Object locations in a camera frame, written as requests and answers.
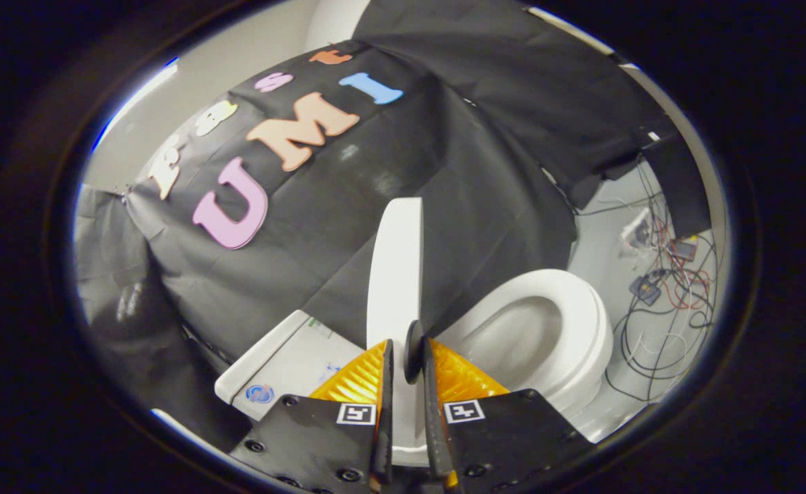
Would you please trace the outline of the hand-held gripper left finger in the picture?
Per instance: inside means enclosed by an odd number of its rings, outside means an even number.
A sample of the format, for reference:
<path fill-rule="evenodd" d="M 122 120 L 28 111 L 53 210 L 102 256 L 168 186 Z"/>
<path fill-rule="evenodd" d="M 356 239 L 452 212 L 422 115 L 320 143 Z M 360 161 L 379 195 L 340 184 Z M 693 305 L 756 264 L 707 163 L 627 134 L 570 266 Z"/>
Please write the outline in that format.
<path fill-rule="evenodd" d="M 240 462 L 307 493 L 377 493 L 390 481 L 392 345 L 268 338 L 228 370 L 252 420 Z"/>

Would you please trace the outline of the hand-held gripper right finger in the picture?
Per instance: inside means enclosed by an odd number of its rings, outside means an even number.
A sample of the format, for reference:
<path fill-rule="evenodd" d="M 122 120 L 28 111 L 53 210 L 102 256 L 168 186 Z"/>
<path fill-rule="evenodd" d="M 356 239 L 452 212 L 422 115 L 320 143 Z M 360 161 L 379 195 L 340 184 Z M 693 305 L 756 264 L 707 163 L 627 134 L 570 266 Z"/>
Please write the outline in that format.
<path fill-rule="evenodd" d="M 596 445 L 536 390 L 506 390 L 446 345 L 423 344 L 431 469 L 449 493 L 541 493 Z"/>

